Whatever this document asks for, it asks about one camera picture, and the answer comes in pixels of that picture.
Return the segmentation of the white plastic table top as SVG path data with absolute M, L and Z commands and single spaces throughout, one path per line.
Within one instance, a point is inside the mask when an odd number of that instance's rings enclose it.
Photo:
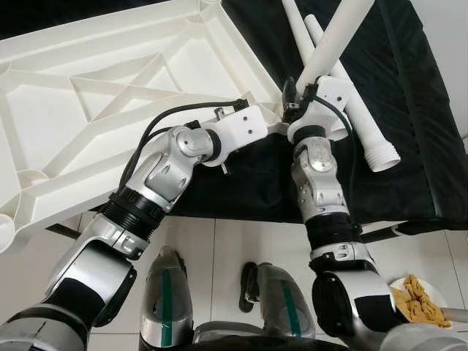
M 221 0 L 169 0 L 0 40 L 0 253 L 103 204 L 157 114 L 237 98 L 281 126 L 281 90 Z

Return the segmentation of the silver robot left leg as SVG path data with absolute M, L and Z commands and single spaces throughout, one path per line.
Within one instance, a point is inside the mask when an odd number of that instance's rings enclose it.
M 190 345 L 194 311 L 184 261 L 164 245 L 149 268 L 140 309 L 140 351 L 170 351 Z

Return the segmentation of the silver robot leg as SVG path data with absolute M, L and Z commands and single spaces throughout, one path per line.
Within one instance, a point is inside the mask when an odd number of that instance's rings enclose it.
M 313 314 L 298 284 L 283 268 L 247 262 L 241 269 L 238 308 L 250 313 L 258 305 L 262 334 L 313 340 Z
M 149 268 L 140 309 L 140 351 L 170 351 L 190 345 L 194 311 L 184 261 L 164 245 Z

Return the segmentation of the silver robot right leg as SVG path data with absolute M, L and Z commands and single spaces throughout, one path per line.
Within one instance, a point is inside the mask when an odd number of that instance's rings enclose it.
M 313 340 L 313 314 L 298 284 L 283 268 L 247 262 L 241 269 L 238 308 L 250 313 L 258 305 L 262 334 Z

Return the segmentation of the black robot waist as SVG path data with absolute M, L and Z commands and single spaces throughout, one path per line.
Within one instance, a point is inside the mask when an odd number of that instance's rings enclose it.
M 225 336 L 177 351 L 355 351 L 336 342 L 284 336 Z

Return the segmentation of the grey metal pole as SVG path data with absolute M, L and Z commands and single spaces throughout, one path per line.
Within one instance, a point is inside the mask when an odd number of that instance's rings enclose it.
M 457 308 L 441 308 L 445 319 L 453 323 L 468 323 L 468 310 Z

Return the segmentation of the black table frame bar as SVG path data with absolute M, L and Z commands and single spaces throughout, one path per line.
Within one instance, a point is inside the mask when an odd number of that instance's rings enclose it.
M 77 240 L 77 238 L 79 238 L 81 235 L 79 231 L 73 230 L 72 228 L 67 227 L 66 225 L 58 224 L 58 223 L 52 224 L 49 227 L 46 227 L 46 230 L 59 234 L 60 236 L 72 238 L 72 240 Z

